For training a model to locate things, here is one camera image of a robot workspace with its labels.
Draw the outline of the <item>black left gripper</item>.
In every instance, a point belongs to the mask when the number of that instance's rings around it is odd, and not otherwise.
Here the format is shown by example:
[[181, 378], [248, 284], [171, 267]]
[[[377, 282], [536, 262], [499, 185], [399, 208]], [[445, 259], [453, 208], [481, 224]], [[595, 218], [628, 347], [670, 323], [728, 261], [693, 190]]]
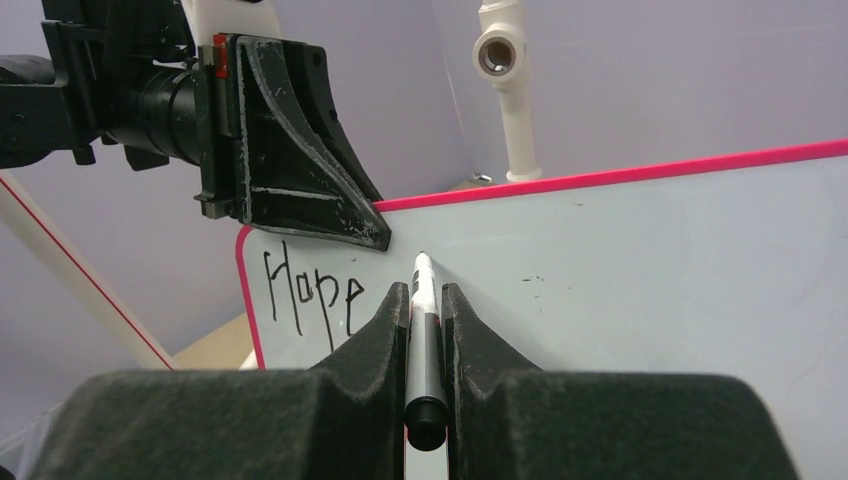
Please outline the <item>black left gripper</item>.
[[100, 138], [120, 145], [135, 171], [179, 159], [199, 167], [203, 216], [236, 218], [275, 233], [384, 252], [392, 230], [382, 196], [348, 140], [334, 103], [323, 48], [241, 36], [235, 42], [240, 152], [225, 87], [233, 33], [197, 55], [165, 44], [106, 41], [100, 58]]

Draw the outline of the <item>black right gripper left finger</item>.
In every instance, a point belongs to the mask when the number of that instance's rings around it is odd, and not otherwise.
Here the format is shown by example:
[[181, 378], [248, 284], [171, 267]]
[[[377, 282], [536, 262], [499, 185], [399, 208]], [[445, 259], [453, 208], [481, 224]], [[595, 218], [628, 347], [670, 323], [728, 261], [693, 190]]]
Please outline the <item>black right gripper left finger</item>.
[[305, 370], [119, 371], [65, 402], [35, 479], [400, 479], [409, 293]]

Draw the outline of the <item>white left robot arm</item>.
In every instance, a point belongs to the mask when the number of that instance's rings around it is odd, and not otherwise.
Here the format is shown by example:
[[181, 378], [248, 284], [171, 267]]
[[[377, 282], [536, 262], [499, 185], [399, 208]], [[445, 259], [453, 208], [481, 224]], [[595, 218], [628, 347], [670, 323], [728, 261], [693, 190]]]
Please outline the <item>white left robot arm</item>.
[[200, 170], [210, 219], [384, 251], [381, 196], [339, 122], [325, 50], [269, 1], [46, 1], [49, 54], [1, 59], [1, 165], [101, 141]]

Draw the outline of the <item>pink framed whiteboard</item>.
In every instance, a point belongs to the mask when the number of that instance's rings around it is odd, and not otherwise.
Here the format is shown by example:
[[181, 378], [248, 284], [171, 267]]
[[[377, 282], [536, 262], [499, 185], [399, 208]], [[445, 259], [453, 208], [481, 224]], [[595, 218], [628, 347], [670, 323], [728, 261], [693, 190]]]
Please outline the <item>pink framed whiteboard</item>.
[[260, 367], [344, 344], [420, 252], [552, 370], [718, 373], [761, 396], [806, 479], [847, 475], [847, 143], [383, 201], [386, 252], [244, 228]]

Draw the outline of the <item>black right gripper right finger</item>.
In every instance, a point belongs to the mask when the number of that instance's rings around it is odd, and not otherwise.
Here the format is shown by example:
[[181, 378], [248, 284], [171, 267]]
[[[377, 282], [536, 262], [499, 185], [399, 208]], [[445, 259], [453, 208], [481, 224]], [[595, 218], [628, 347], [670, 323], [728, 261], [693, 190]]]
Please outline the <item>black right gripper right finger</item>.
[[795, 479], [769, 411], [721, 375], [548, 371], [442, 290], [452, 479]]

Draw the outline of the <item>black whiteboard marker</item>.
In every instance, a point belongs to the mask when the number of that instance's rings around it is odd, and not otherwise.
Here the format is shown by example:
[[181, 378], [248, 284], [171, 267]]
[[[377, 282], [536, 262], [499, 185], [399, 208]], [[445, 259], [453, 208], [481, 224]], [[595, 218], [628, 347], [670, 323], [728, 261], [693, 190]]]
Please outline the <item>black whiteboard marker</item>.
[[424, 452], [440, 448], [449, 419], [442, 328], [435, 272], [429, 255], [414, 262], [403, 420], [409, 444]]

